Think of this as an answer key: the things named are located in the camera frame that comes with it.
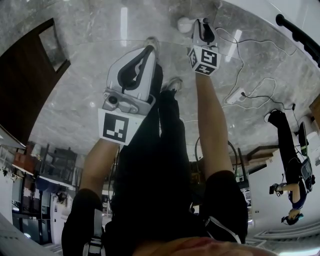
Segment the person in black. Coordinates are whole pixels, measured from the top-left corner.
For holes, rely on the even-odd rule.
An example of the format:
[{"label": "person in black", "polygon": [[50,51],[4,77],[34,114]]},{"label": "person in black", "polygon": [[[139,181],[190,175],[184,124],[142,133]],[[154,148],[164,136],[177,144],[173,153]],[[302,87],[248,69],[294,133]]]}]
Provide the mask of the person in black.
[{"label": "person in black", "polygon": [[225,115],[210,77],[201,74],[196,74],[196,88],[206,189],[200,214],[191,213],[185,127],[175,100],[182,81],[175,78],[161,91],[162,80],[157,65],[150,92],[156,103],[119,153],[113,217],[101,237],[101,224],[95,220],[101,216],[97,210],[102,209],[104,180],[119,145],[100,139],[86,157],[80,189],[62,233],[63,255],[83,255],[87,246],[96,244],[103,249],[90,249],[97,253],[93,255],[103,255],[103,250],[110,256],[275,255],[243,245],[247,203],[234,177]]},{"label": "person in black", "polygon": [[307,190],[301,178],[303,164],[297,156],[286,114],[275,109],[268,115],[267,121],[278,130],[278,144],[286,179],[286,183],[278,185],[275,189],[278,192],[289,192],[292,209],[284,219],[288,225],[293,225],[303,216],[301,209],[307,198]]}]

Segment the white sneaker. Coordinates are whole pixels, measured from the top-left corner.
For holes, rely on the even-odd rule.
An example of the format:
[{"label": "white sneaker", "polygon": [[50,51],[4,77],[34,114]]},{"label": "white sneaker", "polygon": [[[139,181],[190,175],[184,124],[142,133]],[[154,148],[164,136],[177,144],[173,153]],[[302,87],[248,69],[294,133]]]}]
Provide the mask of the white sneaker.
[{"label": "white sneaker", "polygon": [[143,43],[143,47],[152,46],[155,50],[155,58],[158,61],[159,58],[159,41],[155,36],[149,36]]},{"label": "white sneaker", "polygon": [[170,81],[164,84],[161,91],[172,91],[175,94],[179,92],[182,88],[183,81],[180,77],[171,78]]}]

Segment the gray marble tile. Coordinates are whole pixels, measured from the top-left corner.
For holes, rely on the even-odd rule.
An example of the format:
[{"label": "gray marble tile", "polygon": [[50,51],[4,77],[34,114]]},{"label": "gray marble tile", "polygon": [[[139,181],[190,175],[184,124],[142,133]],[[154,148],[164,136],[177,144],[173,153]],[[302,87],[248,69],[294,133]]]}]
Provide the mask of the gray marble tile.
[{"label": "gray marble tile", "polygon": [[43,7],[41,0],[0,1],[0,32],[6,32]]},{"label": "gray marble tile", "polygon": [[[215,28],[225,29],[233,37],[237,34],[239,42],[248,39],[257,41],[272,40],[278,47],[284,49],[289,54],[292,54],[295,51],[296,47],[288,38],[276,31],[262,19],[247,11],[239,9],[230,3],[222,3],[222,6],[215,16],[213,24]],[[218,30],[217,32],[224,39],[229,41],[233,41],[234,39],[222,30]],[[228,52],[231,45],[232,43],[221,40],[220,52],[229,55]],[[233,52],[231,57],[238,58],[237,50]]]},{"label": "gray marble tile", "polygon": [[92,41],[88,1],[57,1],[26,17],[23,22],[9,29],[3,40],[5,49],[51,18],[54,18],[57,38],[62,46],[79,45]]},{"label": "gray marble tile", "polygon": [[190,38],[172,26],[174,10],[168,1],[89,0],[93,40],[145,40],[155,36],[160,42],[189,43]]},{"label": "gray marble tile", "polygon": [[[181,16],[208,17],[214,27],[223,27],[232,35],[239,31],[239,40],[272,40],[289,54],[296,49],[289,39],[263,20],[219,0],[41,0],[37,4],[34,1],[0,2],[0,14],[3,14],[0,24],[6,26],[5,33],[0,26],[0,35],[5,35],[0,37],[0,53],[35,26],[54,17],[57,38],[71,66],[47,99],[30,139],[44,146],[49,142],[56,147],[71,147],[79,154],[87,154],[99,137],[97,109],[104,100],[102,92],[110,66],[128,51],[141,46],[149,36],[156,36],[161,42],[159,64],[163,68],[163,82],[176,76],[183,80],[183,88],[176,95],[180,116],[185,121],[198,118],[195,74],[187,57],[191,39],[189,34],[181,34],[176,29]],[[12,16],[10,11],[14,10],[21,16]],[[50,59],[58,63],[59,46],[52,34],[53,30],[49,29],[41,39]],[[223,31],[219,31],[219,35],[232,39]],[[221,41],[220,68],[212,77],[222,105],[242,67],[237,48],[230,51],[232,45]],[[263,78],[274,78],[277,82],[274,100],[286,107],[295,103],[298,119],[310,113],[309,105],[320,94],[320,73],[301,51],[288,56],[271,43],[256,42],[241,43],[239,51],[244,67],[238,86],[247,94]],[[271,96],[273,87],[273,82],[267,80],[254,95]],[[266,100],[247,99],[237,103],[249,108],[260,106]],[[259,109],[223,107],[229,140],[244,153],[257,146],[276,144],[276,129],[264,122],[265,114],[274,108],[282,106],[270,101]],[[295,131],[293,112],[286,110],[285,113]],[[194,145],[199,136],[198,122],[184,125],[186,142]]]}]

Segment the white cube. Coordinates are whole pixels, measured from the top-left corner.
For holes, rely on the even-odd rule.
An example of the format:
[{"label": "white cube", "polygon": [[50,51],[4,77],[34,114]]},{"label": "white cube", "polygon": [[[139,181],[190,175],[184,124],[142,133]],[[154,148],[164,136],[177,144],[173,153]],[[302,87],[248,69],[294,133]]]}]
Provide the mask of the white cube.
[{"label": "white cube", "polygon": [[107,141],[129,145],[146,115],[98,109],[99,136]]},{"label": "white cube", "polygon": [[212,49],[194,45],[189,52],[192,70],[211,76],[220,66],[221,54]]}]

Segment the ceiling light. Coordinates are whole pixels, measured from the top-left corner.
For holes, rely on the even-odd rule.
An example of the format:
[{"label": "ceiling light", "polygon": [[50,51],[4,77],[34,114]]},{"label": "ceiling light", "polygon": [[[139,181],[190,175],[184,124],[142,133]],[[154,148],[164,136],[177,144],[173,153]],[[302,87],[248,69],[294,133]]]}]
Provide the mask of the ceiling light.
[{"label": "ceiling light", "polygon": [[120,35],[121,35],[121,44],[127,46],[128,39],[128,8],[122,7],[120,11]]},{"label": "ceiling light", "polygon": [[320,252],[320,247],[310,249],[310,250],[300,250],[300,251],[284,251],[279,254],[279,256],[313,256]]},{"label": "ceiling light", "polygon": [[242,31],[237,29],[235,32],[235,35],[234,35],[234,39],[232,40],[234,43],[231,45],[229,52],[228,52],[227,56],[225,57],[225,62],[229,62],[231,60],[231,57],[234,55],[234,52],[237,48],[236,42],[239,42],[241,35],[242,35]]}]

